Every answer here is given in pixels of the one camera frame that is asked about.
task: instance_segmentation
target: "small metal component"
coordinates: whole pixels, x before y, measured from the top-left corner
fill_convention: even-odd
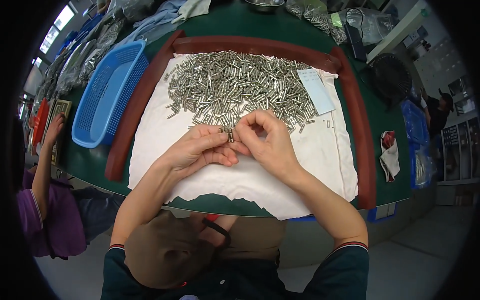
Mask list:
[[[317,114],[298,69],[310,66],[287,59],[219,51],[189,54],[170,71],[168,96],[174,112],[191,111],[194,124],[224,126],[228,141],[240,116],[271,109],[290,132],[314,122]]]

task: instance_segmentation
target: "paper label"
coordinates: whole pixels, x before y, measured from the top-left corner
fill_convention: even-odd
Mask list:
[[[319,115],[335,109],[316,70],[297,70],[297,73]]]
[[[343,27],[342,21],[340,20],[340,15],[337,12],[334,12],[330,15],[332,18],[332,25],[336,27]]]

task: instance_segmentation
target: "white cloth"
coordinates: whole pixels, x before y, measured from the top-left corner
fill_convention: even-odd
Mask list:
[[[184,55],[171,59],[166,72],[183,59]],[[297,126],[290,137],[300,164],[334,192],[351,201],[358,194],[357,173],[342,107],[335,91],[337,75],[319,72],[336,109],[315,117],[315,123],[305,125],[302,134]],[[163,77],[156,85],[135,133],[130,160],[130,189],[137,185],[152,163],[187,132],[187,126],[192,125],[193,114],[189,111],[181,111],[167,120],[171,110],[165,105],[171,100],[168,98],[168,82],[164,82]],[[327,120],[330,120],[330,128],[327,128]],[[267,173],[254,158],[241,154],[239,163],[233,167],[211,164],[183,179],[166,203],[176,196],[189,201],[210,193],[225,195],[231,200],[255,201],[280,220],[310,214],[293,190]]]
[[[396,139],[394,139],[393,145],[390,148],[385,149],[384,144],[382,143],[385,135],[386,132],[382,133],[380,136],[380,147],[382,148],[380,165],[384,170],[386,181],[392,182],[395,180],[395,176],[400,172],[400,164],[398,162],[398,146],[396,144]]]
[[[208,14],[211,1],[212,0],[187,0],[179,9],[180,16],[172,20],[172,24],[202,14]]]

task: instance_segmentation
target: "purple shirt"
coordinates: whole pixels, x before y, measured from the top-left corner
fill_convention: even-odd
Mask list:
[[[17,202],[30,251],[33,256],[42,257],[50,255],[50,251],[45,240],[45,224],[42,222],[40,210],[31,190],[33,177],[34,175],[25,169],[24,189],[17,194]],[[66,179],[57,181],[68,184]],[[48,194],[48,233],[53,251],[57,256],[79,255],[86,249],[85,234],[77,203],[70,188],[50,184]]]

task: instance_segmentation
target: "brown cap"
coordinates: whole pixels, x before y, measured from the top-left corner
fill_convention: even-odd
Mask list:
[[[212,258],[214,247],[198,239],[188,219],[171,211],[137,227],[125,242],[125,264],[149,288],[175,288],[192,279]]]

